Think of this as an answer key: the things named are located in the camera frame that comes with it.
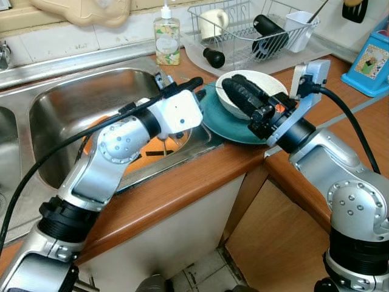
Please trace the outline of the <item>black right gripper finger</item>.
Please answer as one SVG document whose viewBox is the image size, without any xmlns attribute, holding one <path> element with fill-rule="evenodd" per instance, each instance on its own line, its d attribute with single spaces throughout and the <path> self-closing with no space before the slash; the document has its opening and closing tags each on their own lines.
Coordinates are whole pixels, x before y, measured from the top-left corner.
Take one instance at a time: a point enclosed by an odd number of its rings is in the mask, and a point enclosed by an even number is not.
<svg viewBox="0 0 389 292">
<path fill-rule="evenodd" d="M 227 97 L 250 120 L 265 119 L 265 92 L 245 76 L 232 76 L 222 81 Z"/>
<path fill-rule="evenodd" d="M 246 76 L 234 75 L 234 83 L 238 85 L 237 96 L 234 97 L 234 105 L 241 110 L 256 110 L 271 106 L 269 95 Z"/>
</svg>

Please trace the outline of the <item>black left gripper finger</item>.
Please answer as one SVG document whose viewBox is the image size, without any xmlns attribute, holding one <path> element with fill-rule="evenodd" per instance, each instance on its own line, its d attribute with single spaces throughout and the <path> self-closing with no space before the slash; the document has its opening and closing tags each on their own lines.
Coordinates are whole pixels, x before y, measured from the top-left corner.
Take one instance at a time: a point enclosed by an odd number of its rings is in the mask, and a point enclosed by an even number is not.
<svg viewBox="0 0 389 292">
<path fill-rule="evenodd" d="M 198 87 L 202 86 L 203 83 L 204 83 L 204 80 L 200 76 L 191 78 L 191 80 L 189 80 L 189 81 L 177 84 L 176 89 L 175 89 L 175 94 L 178 94 L 179 92 L 182 92 L 184 90 L 192 91 L 192 90 L 197 89 Z"/>
</svg>

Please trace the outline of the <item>white ceramic bowl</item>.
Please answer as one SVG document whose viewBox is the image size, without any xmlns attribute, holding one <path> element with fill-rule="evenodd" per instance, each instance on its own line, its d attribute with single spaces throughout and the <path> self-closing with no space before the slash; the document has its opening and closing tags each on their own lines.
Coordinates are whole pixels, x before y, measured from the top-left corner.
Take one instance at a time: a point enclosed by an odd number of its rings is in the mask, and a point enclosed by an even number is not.
<svg viewBox="0 0 389 292">
<path fill-rule="evenodd" d="M 289 94 L 288 89 L 279 81 L 276 80 L 271 75 L 264 74 L 263 72 L 251 71 L 251 70 L 235 70 L 226 72 L 216 81 L 216 93 L 218 96 L 218 100 L 226 109 L 226 111 L 230 112 L 231 115 L 241 120 L 249 120 L 249 117 L 244 114 L 236 105 L 232 103 L 232 101 L 226 95 L 224 89 L 222 88 L 222 81 L 226 78 L 230 78 L 234 75 L 242 75 L 247 78 L 249 81 L 253 82 L 255 85 L 260 87 L 266 92 L 266 94 L 272 96 L 278 94 L 279 92 L 283 92 L 283 94 Z"/>
</svg>

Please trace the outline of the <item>teal round plate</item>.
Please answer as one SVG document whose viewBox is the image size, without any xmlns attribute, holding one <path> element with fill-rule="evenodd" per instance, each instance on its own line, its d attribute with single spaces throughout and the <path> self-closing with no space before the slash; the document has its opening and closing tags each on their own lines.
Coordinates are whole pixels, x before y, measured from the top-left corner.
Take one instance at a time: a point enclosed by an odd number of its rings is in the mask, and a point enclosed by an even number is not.
<svg viewBox="0 0 389 292">
<path fill-rule="evenodd" d="M 204 90 L 205 97 L 200 101 L 203 112 L 202 124 L 212 133 L 239 144 L 266 144 L 264 139 L 259 139 L 250 131 L 248 120 L 237 119 L 221 105 L 216 93 L 216 83 L 207 83 Z"/>
</svg>

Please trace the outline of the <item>grey drying mat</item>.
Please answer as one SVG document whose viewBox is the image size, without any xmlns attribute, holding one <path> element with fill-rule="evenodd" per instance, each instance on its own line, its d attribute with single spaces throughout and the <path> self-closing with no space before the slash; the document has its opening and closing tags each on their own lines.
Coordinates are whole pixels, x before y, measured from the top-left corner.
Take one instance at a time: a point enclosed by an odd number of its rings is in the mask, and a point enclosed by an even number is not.
<svg viewBox="0 0 389 292">
<path fill-rule="evenodd" d="M 233 43 L 230 41 L 226 44 L 226 47 L 220 48 L 219 50 L 225 53 L 225 65 L 220 69 L 215 69 L 208 64 L 202 55 L 205 47 L 195 41 L 193 36 L 185 36 L 181 41 L 183 48 L 186 49 L 187 58 L 201 69 L 206 70 L 207 72 L 210 72 L 211 75 L 215 76 L 242 69 L 272 74 L 284 69 L 293 68 L 303 62 L 322 58 L 326 55 L 330 55 L 334 51 L 342 49 L 338 44 L 334 44 L 333 42 L 314 35 L 313 39 L 309 41 L 308 45 L 299 53 L 292 53 L 284 48 L 278 55 L 258 60 L 251 52 L 249 46 L 245 51 L 238 50 L 233 47 Z"/>
</svg>

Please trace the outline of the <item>clear dish soap pump bottle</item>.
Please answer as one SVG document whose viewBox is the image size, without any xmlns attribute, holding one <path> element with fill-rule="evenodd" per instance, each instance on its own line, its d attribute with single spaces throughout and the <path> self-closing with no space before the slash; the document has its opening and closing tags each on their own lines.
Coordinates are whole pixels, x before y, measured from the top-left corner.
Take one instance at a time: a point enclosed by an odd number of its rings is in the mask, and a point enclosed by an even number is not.
<svg viewBox="0 0 389 292">
<path fill-rule="evenodd" d="M 181 63 L 181 22 L 173 17 L 168 0 L 160 10 L 160 17 L 153 22 L 156 63 L 159 66 L 178 66 Z"/>
</svg>

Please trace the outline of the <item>orange plastic cutting board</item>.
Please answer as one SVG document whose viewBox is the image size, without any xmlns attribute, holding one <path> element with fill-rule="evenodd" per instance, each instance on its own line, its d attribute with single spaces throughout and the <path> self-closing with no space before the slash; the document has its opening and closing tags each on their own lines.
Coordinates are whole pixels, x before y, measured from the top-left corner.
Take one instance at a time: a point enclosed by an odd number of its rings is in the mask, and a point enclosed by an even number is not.
<svg viewBox="0 0 389 292">
<path fill-rule="evenodd" d="M 88 128 L 92 128 L 106 119 L 109 119 L 109 116 L 103 115 L 99 119 L 94 120 Z M 167 139 L 152 138 L 150 143 L 141 149 L 140 156 L 129 165 L 124 174 L 127 175 L 128 173 L 136 172 L 136 170 L 140 170 L 142 167 L 150 166 L 152 163 L 156 163 L 157 161 L 172 155 L 172 153 L 177 152 L 186 144 L 190 136 L 191 130 L 186 130 L 183 131 L 183 133 L 172 134 L 172 136 L 169 136 Z M 85 136 L 81 140 L 80 150 L 78 151 L 75 160 L 77 161 L 83 154 L 88 153 L 91 147 L 92 142 L 89 142 L 88 136 Z"/>
</svg>

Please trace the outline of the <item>black bottle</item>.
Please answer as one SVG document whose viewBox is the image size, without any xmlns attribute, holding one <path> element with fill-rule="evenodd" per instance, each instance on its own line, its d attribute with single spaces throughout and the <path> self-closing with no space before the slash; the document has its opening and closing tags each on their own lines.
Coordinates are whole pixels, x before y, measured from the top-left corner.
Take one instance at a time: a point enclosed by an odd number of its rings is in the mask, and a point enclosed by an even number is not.
<svg viewBox="0 0 389 292">
<path fill-rule="evenodd" d="M 260 38 L 251 47 L 258 60 L 276 55 L 289 42 L 289 34 L 265 15 L 256 16 L 253 27 L 260 33 Z"/>
</svg>

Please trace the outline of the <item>cream ceramic mug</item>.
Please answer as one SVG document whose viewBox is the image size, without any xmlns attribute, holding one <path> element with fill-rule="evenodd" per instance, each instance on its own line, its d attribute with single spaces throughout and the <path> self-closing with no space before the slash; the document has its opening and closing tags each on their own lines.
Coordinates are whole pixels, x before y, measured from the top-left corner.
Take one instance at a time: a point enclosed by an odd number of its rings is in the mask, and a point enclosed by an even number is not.
<svg viewBox="0 0 389 292">
<path fill-rule="evenodd" d="M 230 24 L 230 16 L 224 9 L 210 9 L 198 16 L 198 27 L 203 41 L 222 35 Z"/>
</svg>

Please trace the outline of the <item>white plastic utensil cup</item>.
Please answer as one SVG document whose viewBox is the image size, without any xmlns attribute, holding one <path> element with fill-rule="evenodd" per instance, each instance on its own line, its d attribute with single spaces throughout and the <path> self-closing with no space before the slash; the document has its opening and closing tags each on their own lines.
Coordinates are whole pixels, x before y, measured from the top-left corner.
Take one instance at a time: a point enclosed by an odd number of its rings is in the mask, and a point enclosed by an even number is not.
<svg viewBox="0 0 389 292">
<path fill-rule="evenodd" d="M 317 18 L 311 21 L 312 16 L 313 14 L 311 12 L 306 11 L 291 12 L 286 15 L 284 31 L 289 36 L 287 49 L 292 51 L 292 53 L 298 53 L 308 45 L 308 41 L 315 27 L 319 24 Z"/>
</svg>

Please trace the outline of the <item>stainless steel double sink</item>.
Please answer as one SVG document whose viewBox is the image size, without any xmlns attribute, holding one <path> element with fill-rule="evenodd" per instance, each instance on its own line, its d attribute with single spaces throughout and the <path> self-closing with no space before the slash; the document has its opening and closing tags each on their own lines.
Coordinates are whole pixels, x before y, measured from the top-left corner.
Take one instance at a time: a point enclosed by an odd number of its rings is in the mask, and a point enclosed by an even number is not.
<svg viewBox="0 0 389 292">
<path fill-rule="evenodd" d="M 115 114 L 131 101 L 158 95 L 158 72 L 167 75 L 150 57 L 141 57 L 0 92 L 0 224 L 17 184 L 35 158 L 103 115 Z M 124 192 L 214 150 L 223 141 L 205 126 L 193 128 L 180 150 L 128 173 L 117 191 Z M 39 206 L 56 194 L 78 148 L 70 144 L 60 150 L 27 183 L 12 212 L 6 246 L 25 236 L 41 218 Z"/>
</svg>

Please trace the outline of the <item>blue plastic utensil box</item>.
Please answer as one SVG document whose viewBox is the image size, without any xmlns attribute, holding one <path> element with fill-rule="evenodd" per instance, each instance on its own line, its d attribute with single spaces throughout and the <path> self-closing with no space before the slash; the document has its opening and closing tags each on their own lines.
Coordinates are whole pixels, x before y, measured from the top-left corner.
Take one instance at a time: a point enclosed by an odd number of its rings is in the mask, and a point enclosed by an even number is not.
<svg viewBox="0 0 389 292">
<path fill-rule="evenodd" d="M 369 97 L 383 97 L 389 90 L 389 17 L 369 35 L 352 67 L 341 81 Z"/>
</svg>

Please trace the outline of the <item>beige cloth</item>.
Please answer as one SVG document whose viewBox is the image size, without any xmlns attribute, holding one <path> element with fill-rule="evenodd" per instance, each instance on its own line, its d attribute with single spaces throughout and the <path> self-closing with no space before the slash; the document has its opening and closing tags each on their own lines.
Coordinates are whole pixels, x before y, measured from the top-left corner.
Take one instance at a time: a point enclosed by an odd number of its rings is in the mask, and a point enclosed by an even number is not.
<svg viewBox="0 0 389 292">
<path fill-rule="evenodd" d="M 118 28 L 128 19 L 132 1 L 113 0 L 106 7 L 100 5 L 100 0 L 30 0 L 30 3 L 42 11 L 62 16 L 78 27 L 98 24 Z"/>
</svg>

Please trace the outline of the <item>white cabinet front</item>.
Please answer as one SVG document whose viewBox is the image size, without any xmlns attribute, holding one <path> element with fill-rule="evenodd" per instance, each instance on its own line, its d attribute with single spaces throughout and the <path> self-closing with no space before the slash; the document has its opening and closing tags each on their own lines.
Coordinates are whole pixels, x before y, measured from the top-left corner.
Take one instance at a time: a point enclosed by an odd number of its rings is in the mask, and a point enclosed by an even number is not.
<svg viewBox="0 0 389 292">
<path fill-rule="evenodd" d="M 248 173 L 150 226 L 88 262 L 80 264 L 80 280 L 100 292 L 136 292 L 153 275 L 175 275 L 216 250 L 249 205 L 244 196 Z"/>
</svg>

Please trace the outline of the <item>chrome sink faucet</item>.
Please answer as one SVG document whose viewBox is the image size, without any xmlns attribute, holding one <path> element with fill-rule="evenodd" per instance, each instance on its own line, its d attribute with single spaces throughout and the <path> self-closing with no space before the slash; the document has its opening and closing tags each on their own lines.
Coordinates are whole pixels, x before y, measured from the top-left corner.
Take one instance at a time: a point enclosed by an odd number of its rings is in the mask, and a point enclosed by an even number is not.
<svg viewBox="0 0 389 292">
<path fill-rule="evenodd" d="M 7 41 L 0 42 L 0 71 L 7 70 L 11 66 L 12 51 Z"/>
</svg>

